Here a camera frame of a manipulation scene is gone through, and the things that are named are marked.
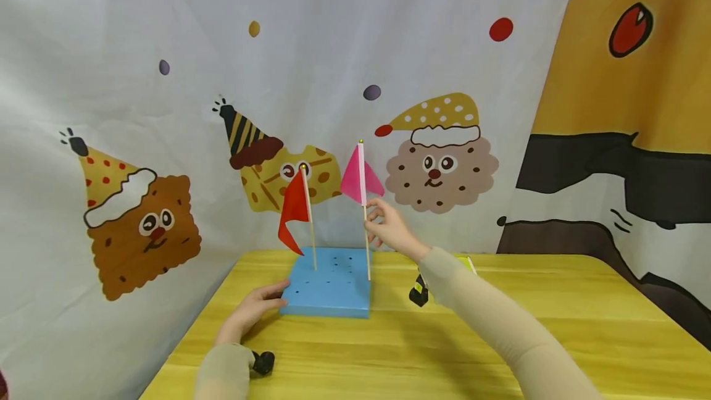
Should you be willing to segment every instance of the yellow card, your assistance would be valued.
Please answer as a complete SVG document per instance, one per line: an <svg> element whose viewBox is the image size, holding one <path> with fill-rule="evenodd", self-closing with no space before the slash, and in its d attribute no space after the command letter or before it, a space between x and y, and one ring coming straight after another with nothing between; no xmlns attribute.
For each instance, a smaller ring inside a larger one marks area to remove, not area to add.
<svg viewBox="0 0 711 400"><path fill-rule="evenodd" d="M474 265L472 264L471 258L469 258L468 256L457 256L457 259L459 261L462 261L462 263L464 263L464 265L471 269L473 273L476 273L476 269L474 269Z"/></svg>

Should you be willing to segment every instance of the white backdrop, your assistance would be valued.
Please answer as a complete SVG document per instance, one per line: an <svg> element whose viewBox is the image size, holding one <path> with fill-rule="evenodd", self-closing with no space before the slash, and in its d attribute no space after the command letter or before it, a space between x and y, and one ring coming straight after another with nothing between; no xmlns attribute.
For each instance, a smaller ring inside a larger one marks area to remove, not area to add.
<svg viewBox="0 0 711 400"><path fill-rule="evenodd" d="M566 3L0 0L10 398L136 398L239 255L282 249L300 161L318 245L361 246L333 198L358 139L425 241L496 251Z"/></svg>

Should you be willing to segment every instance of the fabric backdrop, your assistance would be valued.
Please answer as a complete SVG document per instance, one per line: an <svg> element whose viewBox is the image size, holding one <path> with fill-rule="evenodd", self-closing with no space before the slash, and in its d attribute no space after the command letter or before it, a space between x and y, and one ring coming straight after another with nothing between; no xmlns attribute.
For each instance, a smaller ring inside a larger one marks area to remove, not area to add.
<svg viewBox="0 0 711 400"><path fill-rule="evenodd" d="M711 349L708 0L570 0L500 253L606 261Z"/></svg>
<svg viewBox="0 0 711 400"><path fill-rule="evenodd" d="M419 235L495 251L567 1L0 0L10 398L136 398L301 163L363 246L359 139Z"/></svg>

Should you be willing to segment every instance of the cartoon eye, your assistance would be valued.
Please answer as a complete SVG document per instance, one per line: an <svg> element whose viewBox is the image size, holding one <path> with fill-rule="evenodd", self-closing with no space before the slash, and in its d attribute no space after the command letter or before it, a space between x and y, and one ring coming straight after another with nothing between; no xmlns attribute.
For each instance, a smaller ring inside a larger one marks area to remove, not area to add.
<svg viewBox="0 0 711 400"><path fill-rule="evenodd" d="M286 182L291 182L291 180L294 179L294 176L296 176L296 167L294 167L293 164L289 164L289 162L282 164L279 169L279 174L281 175L281 179Z"/></svg>
<svg viewBox="0 0 711 400"><path fill-rule="evenodd" d="M442 173L452 173L457 170L457 158L445 155L439 160L439 171Z"/></svg>
<svg viewBox="0 0 711 400"><path fill-rule="evenodd" d="M155 213L146 213L138 224L138 233L143 236L149 236L156 227L158 227L158 215Z"/></svg>
<svg viewBox="0 0 711 400"><path fill-rule="evenodd" d="M173 216L173 212L170 212L168 209L163 209L160 212L160 225L165 229L165 230L170 230L173 228L173 226L176 223L176 219Z"/></svg>
<svg viewBox="0 0 711 400"><path fill-rule="evenodd" d="M435 167L434 157L431 157L430 155L425 156L425 160L422 161L422 168L424 168L426 172L429 172L434 167Z"/></svg>
<svg viewBox="0 0 711 400"><path fill-rule="evenodd" d="M310 178L310 164L306 161L299 161L299 163L296 164L296 171L298 171L299 173L301 173L301 166L302 165L305 165L305 167L307 169L307 180L308 180Z"/></svg>

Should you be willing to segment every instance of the pink flag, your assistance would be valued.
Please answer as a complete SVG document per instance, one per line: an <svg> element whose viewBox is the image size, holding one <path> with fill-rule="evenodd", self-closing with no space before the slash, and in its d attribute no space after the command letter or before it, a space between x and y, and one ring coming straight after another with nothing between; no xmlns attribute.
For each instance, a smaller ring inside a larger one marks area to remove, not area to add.
<svg viewBox="0 0 711 400"><path fill-rule="evenodd" d="M385 194L383 184L365 161L363 142L359 142L351 155L351 160L348 161L346 171L343 172L341 193L365 206L368 203L368 191L381 197Z"/></svg>

